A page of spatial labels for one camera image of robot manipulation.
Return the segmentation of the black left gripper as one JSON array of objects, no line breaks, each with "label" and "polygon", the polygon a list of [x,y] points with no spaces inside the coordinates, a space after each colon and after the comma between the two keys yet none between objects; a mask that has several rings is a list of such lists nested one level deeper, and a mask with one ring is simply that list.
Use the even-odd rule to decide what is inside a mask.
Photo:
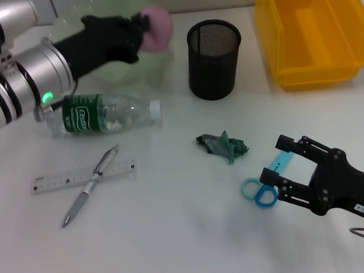
[{"label": "black left gripper", "polygon": [[81,18],[84,29],[53,45],[77,79],[108,62],[138,62],[138,32],[150,30],[150,18],[138,12],[132,17]]}]

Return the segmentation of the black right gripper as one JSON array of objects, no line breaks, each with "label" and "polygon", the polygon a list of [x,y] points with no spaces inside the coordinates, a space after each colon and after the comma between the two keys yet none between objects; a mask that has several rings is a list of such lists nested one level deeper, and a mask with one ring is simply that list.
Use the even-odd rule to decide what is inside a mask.
[{"label": "black right gripper", "polygon": [[[264,168],[260,181],[278,189],[278,200],[311,209],[319,216],[337,208],[364,218],[364,172],[354,168],[342,150],[333,150],[307,136],[295,141],[280,135],[275,147],[317,164],[310,187]],[[311,188],[315,194],[313,201]]]}]

